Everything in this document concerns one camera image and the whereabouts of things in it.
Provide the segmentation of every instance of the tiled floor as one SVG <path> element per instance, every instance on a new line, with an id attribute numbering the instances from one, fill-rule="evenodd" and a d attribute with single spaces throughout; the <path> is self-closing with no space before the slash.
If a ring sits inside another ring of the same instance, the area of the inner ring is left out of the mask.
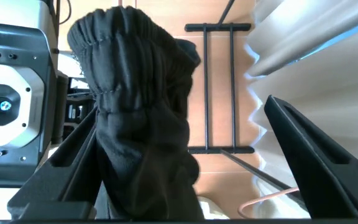
<path id="1" fill-rule="evenodd" d="M 62 18 L 68 13 L 67 3 L 62 1 Z M 59 49 L 69 50 L 66 34 L 79 18 L 97 8 L 108 9 L 122 3 L 143 10 L 151 19 L 176 38 L 186 39 L 197 45 L 203 59 L 203 34 L 187 33 L 187 23 L 217 22 L 228 0 L 71 0 L 71 19 L 60 26 Z M 225 22 L 251 22 L 250 11 L 255 0 L 236 0 Z M 236 110 L 238 144 L 249 145 L 258 135 L 258 129 L 248 122 L 255 110 L 255 102 L 247 91 L 248 81 L 244 73 L 253 59 L 244 51 L 249 32 L 236 32 L 234 38 L 234 67 L 236 76 Z M 229 33 L 212 32 L 208 37 L 209 110 L 211 142 L 213 146 L 231 145 L 231 79 Z M 204 145 L 204 66 L 193 74 L 194 84 L 189 96 L 190 145 Z M 256 155 L 238 155 L 258 166 Z M 231 218 L 238 218 L 236 209 L 241 202 L 258 197 L 251 184 L 252 175 L 222 155 L 196 155 L 201 175 L 196 191 L 215 201 Z"/>

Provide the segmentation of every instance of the black cable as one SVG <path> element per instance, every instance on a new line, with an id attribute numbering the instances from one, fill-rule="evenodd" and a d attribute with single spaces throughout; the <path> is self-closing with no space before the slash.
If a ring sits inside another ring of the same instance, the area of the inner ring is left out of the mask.
<path id="1" fill-rule="evenodd" d="M 70 0 L 67 0 L 67 4 L 68 4 L 68 16 L 63 22 L 59 22 L 59 25 L 62 25 L 63 23 L 67 22 L 71 17 L 71 2 L 70 2 Z"/>

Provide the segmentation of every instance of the white fabric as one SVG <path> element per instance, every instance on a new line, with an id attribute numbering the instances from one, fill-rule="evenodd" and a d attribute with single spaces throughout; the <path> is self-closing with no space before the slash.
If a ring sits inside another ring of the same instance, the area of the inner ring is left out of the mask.
<path id="1" fill-rule="evenodd" d="M 289 13 L 290 3 L 301 2 L 308 3 L 306 15 L 299 11 Z M 287 14 L 283 13 L 284 7 L 287 8 Z M 290 26 L 282 23 L 295 14 L 300 21 L 293 21 Z M 272 20 L 270 24 L 264 24 L 268 19 Z M 260 54 L 259 61 L 247 73 L 251 76 L 267 71 L 269 73 L 249 87 L 255 93 L 256 100 L 260 100 L 262 104 L 250 119 L 266 130 L 266 133 L 261 131 L 261 139 L 254 147 L 266 162 L 264 171 L 290 186 L 295 186 L 296 182 L 263 111 L 264 103 L 269 95 L 289 102 L 358 158 L 358 29 L 349 37 L 336 43 L 331 41 L 334 44 L 302 58 L 305 52 L 319 47 L 331 37 L 346 32 L 357 24 L 358 1 L 286 0 L 247 39 L 252 50 Z M 300 32 L 306 32 L 305 29 L 310 26 L 314 26 L 314 29 L 308 31 L 308 40 L 302 36 L 295 38 Z M 264 38 L 258 40 L 257 36 L 262 34 L 265 35 Z M 299 50 L 297 47 L 301 47 L 300 42 L 309 43 L 308 47 Z M 288 58 L 291 61 L 299 58 L 301 60 L 283 67 Z"/>

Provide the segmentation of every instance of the metal frame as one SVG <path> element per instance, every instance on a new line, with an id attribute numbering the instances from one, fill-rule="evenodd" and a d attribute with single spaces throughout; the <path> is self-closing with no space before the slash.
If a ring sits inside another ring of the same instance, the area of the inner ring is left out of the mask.
<path id="1" fill-rule="evenodd" d="M 254 149 L 250 146 L 237 145 L 236 130 L 236 90 L 234 78 L 234 32 L 248 31 L 251 28 L 250 23 L 230 23 L 223 24 L 234 0 L 230 0 L 223 11 L 221 18 L 217 24 L 186 24 L 187 32 L 203 32 L 204 34 L 204 105 L 205 105 L 205 146 L 189 147 L 192 154 L 215 154 L 221 150 L 230 153 L 253 153 Z M 209 145 L 209 105 L 208 105 L 208 32 L 224 31 L 230 32 L 230 74 L 231 74 L 231 102 L 232 102 L 232 146 L 210 146 Z"/>

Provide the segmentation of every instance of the black metal rod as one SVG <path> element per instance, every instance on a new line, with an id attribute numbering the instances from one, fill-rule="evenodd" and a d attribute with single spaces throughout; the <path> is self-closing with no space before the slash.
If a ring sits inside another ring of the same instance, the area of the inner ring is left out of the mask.
<path id="1" fill-rule="evenodd" d="M 230 76 L 231 76 L 231 116 L 232 116 L 232 143 L 234 151 L 237 147 L 236 131 L 236 84 L 234 77 L 234 34 L 233 28 L 230 28 Z"/>
<path id="2" fill-rule="evenodd" d="M 205 149 L 209 148 L 209 109 L 208 109 L 208 35 L 204 24 L 204 105 L 205 105 Z"/>
<path id="3" fill-rule="evenodd" d="M 250 146 L 238 146 L 236 151 L 234 152 L 234 148 L 232 146 L 210 146 L 208 150 L 205 150 L 204 146 L 190 146 L 188 148 L 188 152 L 190 154 L 220 154 L 221 150 L 225 150 L 230 153 L 254 153 L 255 150 Z"/>
<path id="4" fill-rule="evenodd" d="M 227 6 L 226 6 L 226 8 L 224 9 L 223 14 L 222 14 L 222 16 L 221 16 L 221 18 L 220 18 L 220 20 L 219 20 L 219 22 L 218 22 L 218 26 L 219 26 L 219 27 L 222 25 L 222 23 L 223 23 L 224 19 L 226 18 L 228 12 L 230 11 L 230 8 L 231 8 L 231 6 L 233 5 L 233 3 L 234 3 L 234 0 L 230 0 L 230 1 L 227 3 Z"/>
<path id="5" fill-rule="evenodd" d="M 283 182 L 272 177 L 271 175 L 268 175 L 265 172 L 258 170 L 257 168 L 255 168 L 252 165 L 246 163 L 245 161 L 239 159 L 238 157 L 233 156 L 229 152 L 226 152 L 225 150 L 221 150 L 221 154 L 224 154 L 227 158 L 231 159 L 236 164 L 239 164 L 240 166 L 242 166 L 243 168 L 248 170 L 251 174 L 256 175 L 257 177 L 259 177 L 260 179 L 267 182 L 268 184 L 270 184 L 271 186 L 275 187 L 278 190 L 287 190 L 287 189 L 291 188 L 287 184 L 284 184 Z M 299 191 L 289 193 L 289 194 L 287 194 L 287 196 L 290 199 L 292 199 L 294 202 L 296 202 L 301 208 L 303 208 L 304 210 L 307 211 L 305 203 L 304 203 Z"/>
<path id="6" fill-rule="evenodd" d="M 186 32 L 202 32 L 204 31 L 204 26 L 206 26 L 206 31 L 230 31 L 230 27 L 233 28 L 233 31 L 248 31 L 251 29 L 250 23 L 235 23 L 235 24 L 186 24 Z"/>

